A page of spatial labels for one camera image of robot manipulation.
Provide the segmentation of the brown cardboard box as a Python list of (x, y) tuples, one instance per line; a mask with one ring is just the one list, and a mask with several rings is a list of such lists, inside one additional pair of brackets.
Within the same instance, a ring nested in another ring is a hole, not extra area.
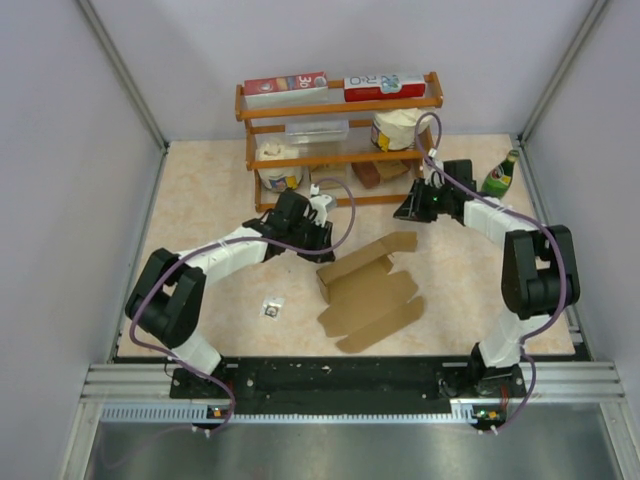
[(418, 285), (408, 271), (393, 272), (391, 260), (417, 243), (415, 232), (393, 232), (316, 272), (327, 303), (318, 322), (339, 351), (360, 354), (422, 317)]

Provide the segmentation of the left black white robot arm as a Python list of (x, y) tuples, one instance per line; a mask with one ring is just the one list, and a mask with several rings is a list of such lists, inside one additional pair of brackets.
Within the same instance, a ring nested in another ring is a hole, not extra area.
[(285, 245), (313, 263), (334, 261), (333, 224), (327, 217), (335, 206), (336, 199), (317, 188), (309, 198), (287, 189), (274, 208), (243, 222), (217, 241), (217, 248), (155, 250), (125, 305), (126, 317), (139, 315), (138, 327), (195, 368), (191, 381), (203, 395), (220, 394), (227, 382), (225, 370), (218, 366), (222, 356), (197, 331), (205, 289), (244, 267), (280, 255)]

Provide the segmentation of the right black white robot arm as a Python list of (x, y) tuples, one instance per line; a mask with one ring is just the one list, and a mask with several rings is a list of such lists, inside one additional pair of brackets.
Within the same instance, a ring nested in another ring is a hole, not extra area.
[(473, 346), (463, 374), (440, 380), (452, 397), (470, 391), (487, 396), (514, 381), (527, 341), (548, 330), (579, 299), (572, 234), (564, 225), (546, 226), (477, 191), (468, 159), (429, 157), (425, 163), (429, 174), (413, 182), (395, 218), (431, 223), (448, 215), (502, 251), (504, 309), (497, 324)]

